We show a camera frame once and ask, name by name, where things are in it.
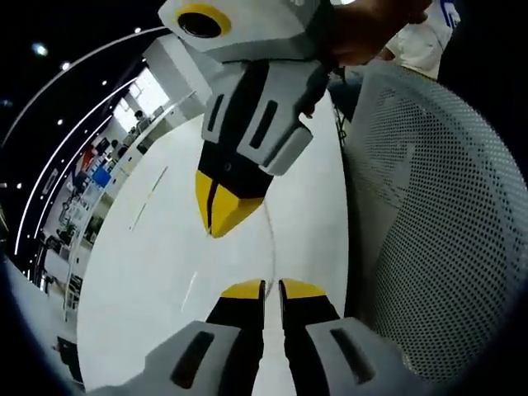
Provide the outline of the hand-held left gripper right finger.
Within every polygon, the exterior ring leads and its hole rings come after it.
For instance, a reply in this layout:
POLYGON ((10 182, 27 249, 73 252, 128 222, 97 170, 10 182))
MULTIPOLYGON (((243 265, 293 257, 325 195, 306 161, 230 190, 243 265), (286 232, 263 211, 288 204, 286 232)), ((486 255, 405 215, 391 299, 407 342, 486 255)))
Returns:
POLYGON ((285 355, 298 395, 416 395, 398 349, 355 318, 342 318, 320 287, 278 282, 285 355))

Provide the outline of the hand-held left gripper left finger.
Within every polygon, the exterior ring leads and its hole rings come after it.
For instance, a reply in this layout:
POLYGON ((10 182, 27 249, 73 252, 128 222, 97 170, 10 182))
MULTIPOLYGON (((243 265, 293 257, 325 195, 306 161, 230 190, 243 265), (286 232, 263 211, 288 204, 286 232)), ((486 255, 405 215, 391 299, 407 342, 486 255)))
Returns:
POLYGON ((205 321, 193 321, 145 357, 142 372, 90 395, 250 395, 263 356, 266 282, 223 291, 205 321))

